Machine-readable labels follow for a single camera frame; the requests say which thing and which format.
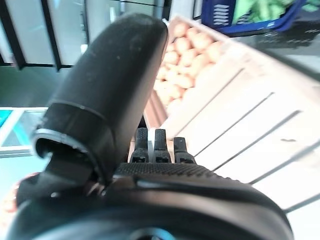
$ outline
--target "produce display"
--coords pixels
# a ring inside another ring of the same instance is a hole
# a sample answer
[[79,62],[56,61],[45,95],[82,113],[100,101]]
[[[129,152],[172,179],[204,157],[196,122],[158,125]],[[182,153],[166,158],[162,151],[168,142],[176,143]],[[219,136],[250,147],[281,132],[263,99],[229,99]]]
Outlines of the produce display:
[[184,22],[174,27],[173,35],[154,84],[168,115],[191,99],[197,87],[213,80],[210,72],[222,54],[220,41]]

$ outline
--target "blue plastic crate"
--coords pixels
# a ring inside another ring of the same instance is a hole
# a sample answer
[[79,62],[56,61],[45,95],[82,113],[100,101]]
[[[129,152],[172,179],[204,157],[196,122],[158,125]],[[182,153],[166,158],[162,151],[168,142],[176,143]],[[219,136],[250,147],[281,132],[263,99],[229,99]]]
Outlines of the blue plastic crate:
[[204,25],[225,34],[254,32],[265,29],[285,31],[291,26],[306,1],[296,0],[280,18],[275,20],[249,22],[248,19],[251,15],[249,11],[242,15],[237,23],[233,24],[236,0],[203,0],[201,21]]

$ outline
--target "black plastic cover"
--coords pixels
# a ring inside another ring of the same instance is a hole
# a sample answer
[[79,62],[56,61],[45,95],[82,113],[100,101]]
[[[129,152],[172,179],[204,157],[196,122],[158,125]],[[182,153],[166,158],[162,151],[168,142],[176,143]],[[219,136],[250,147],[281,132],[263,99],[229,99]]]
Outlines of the black plastic cover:
[[34,133],[37,154],[68,145],[87,153],[100,181],[109,181],[139,125],[167,38],[167,26],[143,14],[106,28],[51,100]]

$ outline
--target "wooden slat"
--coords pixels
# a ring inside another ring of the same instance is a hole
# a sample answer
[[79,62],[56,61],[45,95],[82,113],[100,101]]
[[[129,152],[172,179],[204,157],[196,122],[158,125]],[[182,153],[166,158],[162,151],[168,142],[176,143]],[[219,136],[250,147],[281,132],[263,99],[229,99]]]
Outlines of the wooden slat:
[[213,170],[266,132],[276,126],[279,128],[281,122],[287,118],[289,120],[290,116],[299,110],[286,97],[282,94],[273,94],[244,120],[197,155],[197,163]]

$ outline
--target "robotic hand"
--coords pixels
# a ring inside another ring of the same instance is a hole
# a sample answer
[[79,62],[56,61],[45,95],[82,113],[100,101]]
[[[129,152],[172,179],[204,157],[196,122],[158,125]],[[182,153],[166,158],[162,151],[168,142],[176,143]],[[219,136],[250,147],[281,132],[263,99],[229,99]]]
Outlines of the robotic hand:
[[185,140],[138,128],[168,30],[133,14],[105,29],[72,68],[33,135],[46,169],[21,182],[7,239],[292,240],[282,210],[248,184],[196,164]]

